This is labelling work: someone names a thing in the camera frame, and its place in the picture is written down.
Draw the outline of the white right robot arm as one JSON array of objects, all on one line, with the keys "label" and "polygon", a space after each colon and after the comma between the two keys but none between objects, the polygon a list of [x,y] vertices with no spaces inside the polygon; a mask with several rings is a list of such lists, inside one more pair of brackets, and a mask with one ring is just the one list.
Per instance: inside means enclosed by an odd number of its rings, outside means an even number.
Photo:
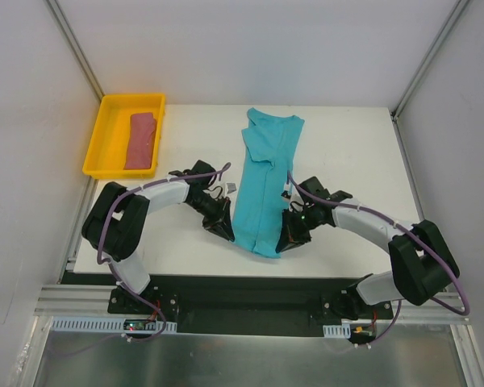
[{"label": "white right robot arm", "polygon": [[448,285],[457,285],[460,269],[435,223],[395,221],[350,193],[329,192],[317,177],[294,187],[302,201],[282,212],[278,253],[309,243],[311,231],[329,225],[359,235],[390,258],[390,271],[369,274],[342,289],[329,302],[333,314],[357,320],[385,302],[406,300],[422,306],[436,302]]}]

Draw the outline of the cyan t shirt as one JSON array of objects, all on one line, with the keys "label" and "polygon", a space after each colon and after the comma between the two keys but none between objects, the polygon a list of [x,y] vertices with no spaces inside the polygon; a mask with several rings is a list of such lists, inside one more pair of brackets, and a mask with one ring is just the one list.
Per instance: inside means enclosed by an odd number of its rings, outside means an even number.
[{"label": "cyan t shirt", "polygon": [[233,214],[235,245],[253,254],[278,258],[282,212],[287,209],[282,193],[304,120],[296,115],[277,117],[251,108],[248,126],[241,131],[245,159]]}]

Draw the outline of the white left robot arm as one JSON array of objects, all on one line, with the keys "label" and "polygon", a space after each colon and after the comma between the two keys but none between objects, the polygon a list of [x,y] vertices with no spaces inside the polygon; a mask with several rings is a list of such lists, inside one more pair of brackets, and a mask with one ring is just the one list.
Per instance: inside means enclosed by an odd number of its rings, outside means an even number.
[{"label": "white left robot arm", "polygon": [[166,177],[128,188],[118,182],[107,183],[93,204],[81,229],[82,237],[97,252],[97,263],[107,264],[118,286],[127,293],[126,303],[136,313],[149,312],[154,294],[147,289],[150,275],[137,248],[146,218],[168,206],[185,203],[202,216],[202,227],[221,239],[233,242],[231,200],[213,198],[209,189],[231,167],[220,170],[203,160],[193,168],[172,171]]}]

